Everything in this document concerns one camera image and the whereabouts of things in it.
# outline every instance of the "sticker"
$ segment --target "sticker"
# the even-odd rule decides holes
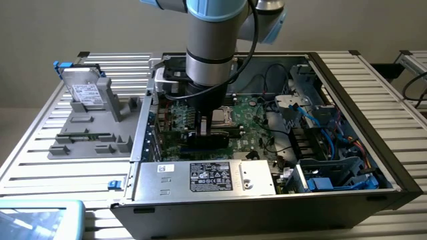
[[[85,106],[103,105],[103,99],[95,84],[72,85],[80,103]]]
[[[191,163],[189,190],[193,193],[232,191],[229,162]]]
[[[167,172],[173,172],[173,171],[175,171],[173,164],[157,165],[157,173],[167,173]]]

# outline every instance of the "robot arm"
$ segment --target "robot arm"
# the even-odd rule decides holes
[[[272,43],[284,17],[284,0],[140,0],[163,10],[188,14],[185,100],[197,112],[197,135],[209,135],[212,112],[223,105],[231,77],[237,39]],[[248,60],[241,65],[241,72]]]

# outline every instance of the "warning label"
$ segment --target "warning label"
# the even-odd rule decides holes
[[[83,105],[93,106],[103,104],[101,95],[95,84],[72,85],[72,88]]]
[[[189,190],[192,192],[232,191],[232,175],[228,162],[189,164]]]

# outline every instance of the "gray wall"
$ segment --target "gray wall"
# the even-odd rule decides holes
[[[279,39],[259,50],[356,49],[390,62],[427,50],[426,0],[288,0]],[[0,107],[41,107],[59,78],[53,60],[80,51],[184,51],[187,16],[139,0],[0,1]],[[239,43],[239,50],[249,44]]]

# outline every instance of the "tablet screen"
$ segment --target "tablet screen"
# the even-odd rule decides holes
[[[65,209],[0,209],[1,239],[52,240]]]

